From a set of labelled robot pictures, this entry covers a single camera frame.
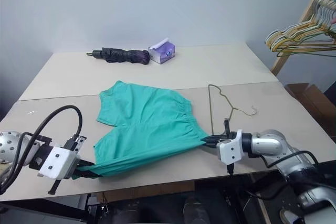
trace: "black cable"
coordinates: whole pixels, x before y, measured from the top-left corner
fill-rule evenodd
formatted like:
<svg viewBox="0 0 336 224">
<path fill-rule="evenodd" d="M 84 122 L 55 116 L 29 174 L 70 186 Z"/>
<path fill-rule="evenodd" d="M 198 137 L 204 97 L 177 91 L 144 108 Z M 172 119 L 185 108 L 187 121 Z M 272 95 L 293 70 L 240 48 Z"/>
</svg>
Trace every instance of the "black cable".
<svg viewBox="0 0 336 224">
<path fill-rule="evenodd" d="M 329 188 L 331 190 L 336 190 L 336 187 L 327 185 L 327 184 L 323 184 L 323 183 L 318 183 L 318 182 L 306 182 L 306 181 L 302 181 L 302 182 L 297 182 L 298 184 L 306 184 L 309 186 L 321 186 L 321 187 L 325 187 L 325 188 Z"/>
<path fill-rule="evenodd" d="M 10 172 L 7 176 L 7 179 L 4 181 L 4 185 L 6 184 L 6 181 L 12 177 L 12 175 L 14 174 L 14 170 L 16 169 L 16 165 L 17 165 L 17 162 L 19 160 L 19 156 L 20 156 L 20 151 L 21 151 L 21 146 L 22 146 L 22 142 L 23 142 L 23 138 L 25 137 L 25 135 L 30 135 L 32 136 L 31 133 L 29 132 L 24 132 L 21 134 L 20 138 L 19 138 L 19 141 L 17 143 L 17 147 L 16 147 L 16 153 L 15 153 L 15 156 L 14 156 L 14 160 L 13 160 L 13 163 L 12 163 L 12 167 L 10 169 Z"/>
<path fill-rule="evenodd" d="M 3 184 L 3 186 L 1 187 L 1 191 L 0 191 L 0 194 L 3 194 L 7 188 L 9 186 L 11 186 L 11 184 L 14 182 L 14 180 L 17 178 L 17 176 L 19 175 L 22 167 L 23 167 L 23 163 L 24 161 L 26 160 L 27 156 L 28 156 L 28 153 L 32 147 L 32 145 L 34 144 L 37 136 L 41 133 L 41 131 L 43 130 L 43 128 L 49 123 L 49 121 L 54 118 L 55 115 L 57 115 L 58 113 L 62 112 L 63 110 L 67 110 L 67 109 L 74 109 L 77 114 L 78 114 L 78 119 L 79 119 L 79 122 L 78 122 L 78 128 L 77 128 L 77 132 L 75 133 L 74 135 L 74 138 L 77 138 L 80 134 L 80 131 L 82 129 L 82 124 L 83 124 L 83 117 L 82 117 L 82 114 L 80 112 L 80 110 L 76 107 L 76 106 L 73 106 L 73 105 L 66 105 L 66 106 L 63 106 L 63 107 L 60 107 L 58 108 L 57 110 L 55 110 L 54 112 L 52 112 L 50 115 L 48 115 L 44 120 L 43 122 L 40 124 L 40 126 L 36 129 L 36 131 L 33 133 L 32 137 L 30 138 L 28 144 L 27 144 L 27 147 L 25 149 L 25 151 L 23 152 L 23 155 L 17 165 L 17 168 L 15 169 L 15 172 L 13 173 L 12 177 L 9 177 L 6 182 Z"/>
<path fill-rule="evenodd" d="M 283 158 L 281 158 L 279 160 L 276 160 L 275 162 L 270 163 L 270 164 L 267 164 L 267 162 L 266 162 L 266 160 L 265 160 L 265 158 L 263 156 L 260 156 L 260 157 L 264 161 L 266 167 L 267 168 L 271 168 L 271 167 L 279 164 L 280 162 L 282 162 L 282 161 L 284 161 L 286 159 L 289 159 L 291 157 L 294 157 L 294 156 L 297 156 L 297 155 L 300 155 L 300 154 L 308 154 L 313 159 L 313 161 L 315 162 L 316 165 L 319 164 L 319 162 L 317 161 L 316 157 L 310 151 L 297 151 L 297 152 L 294 152 L 292 154 L 287 155 L 286 157 L 283 157 Z"/>
<path fill-rule="evenodd" d="M 288 186 L 288 184 L 284 184 L 282 185 L 281 187 L 279 187 L 279 189 L 272 195 L 270 196 L 266 196 L 266 197 L 262 197 L 262 196 L 258 196 L 254 193 L 251 193 L 250 191 L 248 190 L 244 190 L 249 196 L 252 196 L 254 198 L 257 198 L 257 199 L 262 199 L 262 200 L 272 200 L 272 199 L 275 199 L 286 187 Z"/>
</svg>

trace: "cardboard box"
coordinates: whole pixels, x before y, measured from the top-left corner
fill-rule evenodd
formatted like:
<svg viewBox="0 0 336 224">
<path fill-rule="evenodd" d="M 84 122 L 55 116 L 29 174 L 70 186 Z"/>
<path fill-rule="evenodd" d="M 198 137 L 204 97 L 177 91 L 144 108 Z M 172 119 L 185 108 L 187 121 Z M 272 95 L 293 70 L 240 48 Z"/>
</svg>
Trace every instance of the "cardboard box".
<svg viewBox="0 0 336 224">
<path fill-rule="evenodd" d="M 165 183 L 151 186 L 140 186 L 126 189 L 105 191 L 103 193 L 97 193 L 97 201 L 113 202 L 124 199 L 137 199 L 156 195 L 176 194 L 194 190 L 195 190 L 194 181 L 192 180 L 181 181 L 181 182 Z"/>
<path fill-rule="evenodd" d="M 285 88 L 336 143 L 336 106 L 315 85 L 295 83 Z"/>
</svg>

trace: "wire hanger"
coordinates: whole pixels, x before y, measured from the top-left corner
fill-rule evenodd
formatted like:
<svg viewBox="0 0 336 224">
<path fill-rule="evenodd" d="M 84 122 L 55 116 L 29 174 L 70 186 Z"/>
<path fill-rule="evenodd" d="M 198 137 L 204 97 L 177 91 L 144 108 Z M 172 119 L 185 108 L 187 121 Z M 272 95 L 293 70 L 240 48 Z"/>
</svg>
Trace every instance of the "wire hanger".
<svg viewBox="0 0 336 224">
<path fill-rule="evenodd" d="M 213 124 L 213 119 L 212 119 L 212 105 L 211 105 L 211 93 L 210 93 L 210 87 L 215 87 L 215 88 L 217 88 L 217 89 L 219 90 L 219 95 L 221 95 L 222 97 L 224 97 L 225 100 L 227 101 L 227 103 L 230 105 L 230 107 L 231 107 L 231 111 L 230 111 L 230 116 L 228 117 L 228 121 L 231 120 L 231 117 L 232 117 L 232 114 L 233 114 L 233 111 L 234 111 L 234 110 L 238 110 L 238 111 L 240 111 L 240 112 L 243 112 L 243 113 L 244 113 L 245 115 L 247 115 L 247 116 L 253 116 L 253 115 L 255 115 L 255 114 L 258 113 L 258 110 L 256 110 L 253 106 L 251 106 L 251 108 L 253 109 L 253 113 L 252 113 L 252 114 L 248 114 L 248 113 L 246 113 L 244 110 L 241 110 L 241 109 L 238 109 L 238 108 L 234 107 L 234 106 L 232 105 L 232 103 L 230 102 L 229 98 L 228 98 L 226 95 L 224 95 L 224 94 L 222 93 L 222 90 L 221 90 L 220 87 L 218 87 L 218 86 L 216 86 L 216 85 L 213 85 L 213 84 L 209 84 L 209 85 L 208 85 L 208 95 L 209 95 L 209 107 L 210 107 L 210 120 L 211 120 L 211 133 L 212 133 L 212 135 L 214 135 L 214 124 Z"/>
<path fill-rule="evenodd" d="M 316 52 L 336 50 L 336 29 L 332 20 L 336 14 L 336 0 L 313 0 L 312 14 L 310 19 L 288 26 L 284 31 L 274 31 L 266 39 L 266 45 L 271 51 L 292 54 L 322 55 L 336 57 L 334 55 L 321 54 Z M 325 34 L 331 39 L 310 40 L 316 36 Z"/>
</svg>

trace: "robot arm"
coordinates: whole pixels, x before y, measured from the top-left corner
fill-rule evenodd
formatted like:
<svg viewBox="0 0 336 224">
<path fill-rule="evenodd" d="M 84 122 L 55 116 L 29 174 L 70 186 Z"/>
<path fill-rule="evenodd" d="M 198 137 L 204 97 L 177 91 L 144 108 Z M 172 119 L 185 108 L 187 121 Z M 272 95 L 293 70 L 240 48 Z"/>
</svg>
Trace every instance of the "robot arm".
<svg viewBox="0 0 336 224">
<path fill-rule="evenodd" d="M 76 133 L 63 147 L 51 146 L 51 138 L 41 136 L 40 133 L 48 122 L 58 113 L 74 109 L 78 114 L 78 128 Z M 80 171 L 77 167 L 93 165 L 93 163 L 80 159 L 78 152 L 86 140 L 80 136 L 82 115 L 80 110 L 73 105 L 58 108 L 48 115 L 34 134 L 15 131 L 0 132 L 0 159 L 13 162 L 6 173 L 0 175 L 0 195 L 11 186 L 23 166 L 38 170 L 38 176 L 46 176 L 55 180 L 49 194 L 55 194 L 61 179 L 68 179 L 72 175 L 80 177 L 99 177 L 90 171 Z"/>
<path fill-rule="evenodd" d="M 229 172 L 233 173 L 234 163 L 241 160 L 245 153 L 251 158 L 261 157 L 267 168 L 278 168 L 298 196 L 302 209 L 328 201 L 333 209 L 328 212 L 336 217 L 336 190 L 322 183 L 324 176 L 304 155 L 311 155 L 317 162 L 310 152 L 293 148 L 287 143 L 285 136 L 276 130 L 250 134 L 242 130 L 230 132 L 227 119 L 224 125 L 224 134 L 209 136 L 203 141 L 206 146 L 217 148 L 218 158 L 228 166 Z"/>
</svg>

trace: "tissue box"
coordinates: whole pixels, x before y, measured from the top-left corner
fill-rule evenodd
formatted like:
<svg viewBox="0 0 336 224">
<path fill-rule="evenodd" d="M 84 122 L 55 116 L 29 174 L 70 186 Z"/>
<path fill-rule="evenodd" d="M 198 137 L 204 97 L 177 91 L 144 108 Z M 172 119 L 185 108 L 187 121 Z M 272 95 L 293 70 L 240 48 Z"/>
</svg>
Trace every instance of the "tissue box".
<svg viewBox="0 0 336 224">
<path fill-rule="evenodd" d="M 175 45 L 170 43 L 169 39 L 166 38 L 156 45 L 150 47 L 148 52 L 152 60 L 162 64 L 175 56 Z"/>
</svg>

